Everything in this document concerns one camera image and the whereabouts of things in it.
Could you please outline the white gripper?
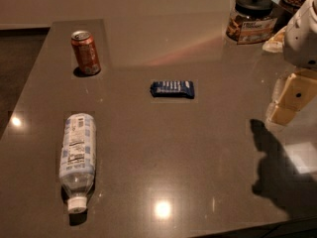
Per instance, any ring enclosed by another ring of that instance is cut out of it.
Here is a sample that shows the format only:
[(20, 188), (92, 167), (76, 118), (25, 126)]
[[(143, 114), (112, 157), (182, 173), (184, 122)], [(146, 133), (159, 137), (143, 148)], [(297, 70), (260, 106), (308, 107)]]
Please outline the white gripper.
[(317, 71), (313, 70), (317, 68), (317, 0), (306, 0), (289, 20), (283, 54), (286, 61), (304, 68), (276, 81), (266, 120), (280, 126), (286, 126), (317, 96)]

